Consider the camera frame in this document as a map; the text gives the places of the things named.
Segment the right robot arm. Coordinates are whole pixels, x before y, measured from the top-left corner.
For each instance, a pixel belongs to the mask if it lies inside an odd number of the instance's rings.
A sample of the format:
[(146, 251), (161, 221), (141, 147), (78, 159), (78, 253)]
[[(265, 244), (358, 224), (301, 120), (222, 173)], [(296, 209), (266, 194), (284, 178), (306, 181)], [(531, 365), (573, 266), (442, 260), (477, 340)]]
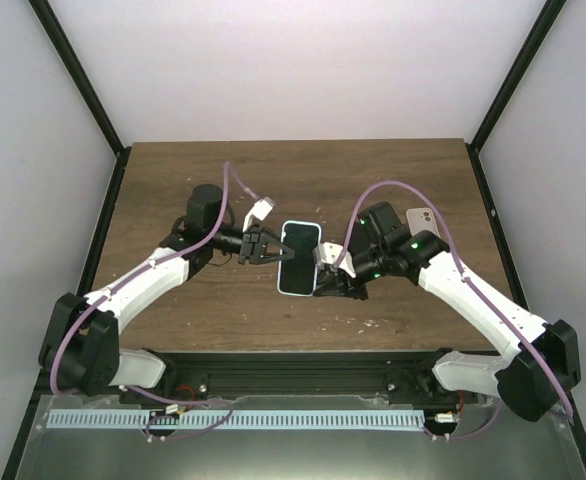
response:
[(456, 390), (492, 396), (530, 422), (556, 404), (571, 406), (581, 370), (577, 334), (566, 321), (550, 323), (517, 305), (436, 233), (402, 222), (387, 202), (361, 211), (353, 232), (353, 247), (324, 242), (314, 249), (314, 296), (366, 300), (368, 283), (402, 277), (442, 300), (495, 349), (492, 355), (438, 351), (417, 378), (424, 400), (438, 403)]

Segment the beige phone case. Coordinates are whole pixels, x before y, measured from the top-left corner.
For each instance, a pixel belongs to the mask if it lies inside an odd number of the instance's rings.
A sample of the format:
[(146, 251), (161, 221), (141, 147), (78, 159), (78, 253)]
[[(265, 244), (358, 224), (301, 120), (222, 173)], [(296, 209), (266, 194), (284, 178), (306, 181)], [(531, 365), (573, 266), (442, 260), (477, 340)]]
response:
[(441, 237), (437, 219), (432, 209), (428, 207), (407, 209), (405, 216), (411, 239), (415, 238), (422, 231), (431, 232), (438, 238)]

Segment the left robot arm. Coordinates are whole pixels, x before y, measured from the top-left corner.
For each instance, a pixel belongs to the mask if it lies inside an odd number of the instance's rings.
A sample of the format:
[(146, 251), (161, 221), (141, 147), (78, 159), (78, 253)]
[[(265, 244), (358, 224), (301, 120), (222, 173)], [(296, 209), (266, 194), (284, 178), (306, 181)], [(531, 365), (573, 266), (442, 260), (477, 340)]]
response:
[(226, 192), (196, 186), (185, 215), (140, 265), (109, 285), (83, 296), (66, 293), (55, 303), (38, 362), (57, 386), (94, 396), (108, 387), (141, 387), (154, 403), (169, 402), (176, 377), (150, 350), (124, 349), (120, 335), (144, 309), (197, 275), (215, 252), (241, 264), (263, 265), (293, 258), (292, 248), (263, 226), (274, 202), (257, 199), (237, 225), (223, 222)]

